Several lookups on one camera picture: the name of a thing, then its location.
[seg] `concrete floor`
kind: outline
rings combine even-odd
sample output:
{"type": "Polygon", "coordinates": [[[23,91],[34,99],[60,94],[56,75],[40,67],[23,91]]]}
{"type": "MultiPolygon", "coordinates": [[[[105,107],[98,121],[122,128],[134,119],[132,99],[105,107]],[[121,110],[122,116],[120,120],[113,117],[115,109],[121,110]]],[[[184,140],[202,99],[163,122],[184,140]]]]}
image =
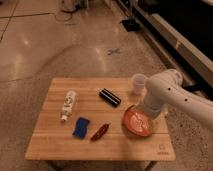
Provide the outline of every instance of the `concrete floor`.
{"type": "MultiPolygon", "coordinates": [[[[57,0],[5,0],[0,17],[58,12],[57,0]]],[[[165,69],[143,38],[126,32],[125,18],[112,3],[91,0],[68,22],[53,14],[0,19],[0,170],[46,171],[45,162],[26,161],[29,143],[49,84],[54,77],[147,76],[165,69]],[[120,54],[107,55],[119,48],[120,54]]],[[[213,134],[169,107],[167,123],[177,159],[153,170],[213,170],[213,134]]],[[[65,170],[143,170],[143,162],[69,162],[65,170]]]]}

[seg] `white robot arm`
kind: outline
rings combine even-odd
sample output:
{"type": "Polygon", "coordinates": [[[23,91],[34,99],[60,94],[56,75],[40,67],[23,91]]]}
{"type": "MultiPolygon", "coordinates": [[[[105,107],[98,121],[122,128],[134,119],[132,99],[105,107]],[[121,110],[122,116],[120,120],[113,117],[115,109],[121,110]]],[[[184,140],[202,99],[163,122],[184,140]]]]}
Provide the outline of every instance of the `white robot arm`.
{"type": "Polygon", "coordinates": [[[182,75],[174,69],[153,75],[146,81],[147,93],[138,109],[156,118],[168,103],[213,130],[213,102],[187,92],[181,88],[182,82],[182,75]]]}

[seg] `chili pepper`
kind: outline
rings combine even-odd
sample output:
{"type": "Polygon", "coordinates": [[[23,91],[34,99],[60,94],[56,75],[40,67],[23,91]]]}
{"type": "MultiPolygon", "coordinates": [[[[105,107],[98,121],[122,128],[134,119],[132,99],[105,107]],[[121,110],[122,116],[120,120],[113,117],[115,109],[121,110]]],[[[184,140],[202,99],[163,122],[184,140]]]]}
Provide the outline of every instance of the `chili pepper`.
{"type": "Polygon", "coordinates": [[[100,139],[108,130],[109,124],[104,124],[99,130],[91,137],[92,141],[100,139]]]}

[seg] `cup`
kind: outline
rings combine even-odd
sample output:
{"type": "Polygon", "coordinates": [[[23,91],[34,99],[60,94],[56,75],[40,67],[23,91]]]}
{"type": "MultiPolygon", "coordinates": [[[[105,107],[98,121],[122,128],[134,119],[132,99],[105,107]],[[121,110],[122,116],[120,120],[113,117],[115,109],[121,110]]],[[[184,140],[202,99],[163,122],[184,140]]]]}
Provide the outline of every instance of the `cup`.
{"type": "Polygon", "coordinates": [[[147,77],[144,74],[135,74],[132,76],[132,90],[135,94],[141,94],[147,77]]]}

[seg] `wooden table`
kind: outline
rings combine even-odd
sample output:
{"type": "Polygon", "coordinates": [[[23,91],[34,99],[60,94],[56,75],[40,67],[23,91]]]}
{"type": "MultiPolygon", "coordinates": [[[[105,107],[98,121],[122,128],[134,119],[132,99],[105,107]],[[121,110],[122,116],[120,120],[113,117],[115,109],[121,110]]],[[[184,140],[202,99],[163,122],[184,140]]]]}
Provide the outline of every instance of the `wooden table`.
{"type": "Polygon", "coordinates": [[[163,113],[155,119],[155,133],[148,138],[133,135],[122,125],[124,111],[140,98],[132,94],[128,78],[53,79],[28,146],[26,159],[175,160],[163,113]],[[103,88],[122,99],[119,107],[114,108],[99,97],[98,92],[103,88]],[[72,116],[65,124],[61,124],[60,112],[69,90],[77,92],[77,102],[72,116]],[[79,117],[90,120],[86,138],[83,140],[72,136],[79,117]],[[91,142],[90,137],[104,123],[111,123],[107,134],[100,140],[91,142]]]}

